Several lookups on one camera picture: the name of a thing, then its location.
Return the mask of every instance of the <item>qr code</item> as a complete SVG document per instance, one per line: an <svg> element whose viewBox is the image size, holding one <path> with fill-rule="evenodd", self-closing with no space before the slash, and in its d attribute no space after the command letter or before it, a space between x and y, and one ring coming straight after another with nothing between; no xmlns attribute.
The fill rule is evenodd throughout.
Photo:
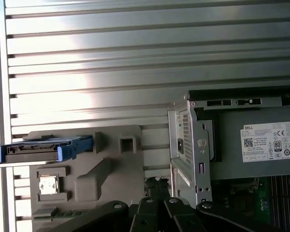
<svg viewBox="0 0 290 232"><path fill-rule="evenodd" d="M244 139L244 147L253 147L253 139Z"/></svg>

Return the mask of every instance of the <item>perforated metal panel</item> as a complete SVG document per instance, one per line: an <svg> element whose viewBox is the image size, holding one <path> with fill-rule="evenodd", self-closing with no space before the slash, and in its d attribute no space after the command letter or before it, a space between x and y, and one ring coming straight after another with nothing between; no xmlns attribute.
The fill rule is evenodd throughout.
<svg viewBox="0 0 290 232"><path fill-rule="evenodd" d="M189 122L189 115L183 115L183 126L184 126L184 154L185 154L185 163L190 165L192 160L192 139L191 139L191 129Z"/></svg>

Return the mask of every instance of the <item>warning label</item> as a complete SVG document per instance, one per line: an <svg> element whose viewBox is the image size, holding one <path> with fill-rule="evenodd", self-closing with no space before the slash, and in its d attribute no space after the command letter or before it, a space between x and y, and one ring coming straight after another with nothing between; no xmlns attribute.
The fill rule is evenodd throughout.
<svg viewBox="0 0 290 232"><path fill-rule="evenodd" d="M244 125L243 162L290 159L290 122Z"/></svg>

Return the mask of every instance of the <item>blue drive tray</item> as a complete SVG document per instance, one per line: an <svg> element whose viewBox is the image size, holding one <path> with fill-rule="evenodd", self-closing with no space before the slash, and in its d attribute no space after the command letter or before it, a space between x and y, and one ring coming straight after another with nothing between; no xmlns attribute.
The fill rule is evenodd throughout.
<svg viewBox="0 0 290 232"><path fill-rule="evenodd" d="M40 154L43 157L43 153L54 153L53 155L56 157L54 161L62 162L75 159L78 154L92 150L93 146L94 141L92 136L37 139L0 145L0 163L9 162L7 157L14 155L20 157L19 162L25 162L25 160L22 160L22 156L28 159L31 154Z"/></svg>

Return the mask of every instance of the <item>ce mark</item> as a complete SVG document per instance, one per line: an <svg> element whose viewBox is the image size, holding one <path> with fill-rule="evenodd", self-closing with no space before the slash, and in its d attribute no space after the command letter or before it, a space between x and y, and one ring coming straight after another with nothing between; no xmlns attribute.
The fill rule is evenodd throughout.
<svg viewBox="0 0 290 232"><path fill-rule="evenodd" d="M285 136L285 131L284 131L284 130L279 130L279 131L277 132L277 135L278 135L278 136L281 136L281 135Z"/></svg>

